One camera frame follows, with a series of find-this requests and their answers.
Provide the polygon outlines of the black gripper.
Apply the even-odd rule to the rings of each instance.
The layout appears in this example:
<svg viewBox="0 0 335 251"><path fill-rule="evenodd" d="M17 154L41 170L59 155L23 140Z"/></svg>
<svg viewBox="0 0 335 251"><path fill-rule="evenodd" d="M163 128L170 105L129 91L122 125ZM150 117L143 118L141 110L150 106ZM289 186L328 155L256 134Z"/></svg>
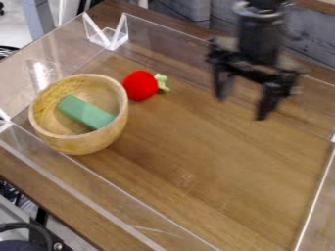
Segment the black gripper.
<svg viewBox="0 0 335 251"><path fill-rule="evenodd" d="M281 101L302 93L296 85L297 70L280 66L284 45L286 1L238 1L237 49L230 50L216 37L210 40L208 62L213 65L216 96L225 101L234 91L236 76L264 85L256 119L265 121Z"/></svg>

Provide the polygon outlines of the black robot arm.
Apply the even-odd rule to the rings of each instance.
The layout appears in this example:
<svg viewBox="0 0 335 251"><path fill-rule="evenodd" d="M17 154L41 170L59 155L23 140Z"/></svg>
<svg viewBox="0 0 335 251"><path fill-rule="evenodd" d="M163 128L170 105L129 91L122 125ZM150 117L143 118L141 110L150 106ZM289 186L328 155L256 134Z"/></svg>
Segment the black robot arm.
<svg viewBox="0 0 335 251"><path fill-rule="evenodd" d="M216 95L226 100L241 76L262 85L256 119L265 121L281 101L296 95L302 73L280 66L284 45L285 5L289 0L238 0L237 49L210 40L208 62L213 65Z"/></svg>

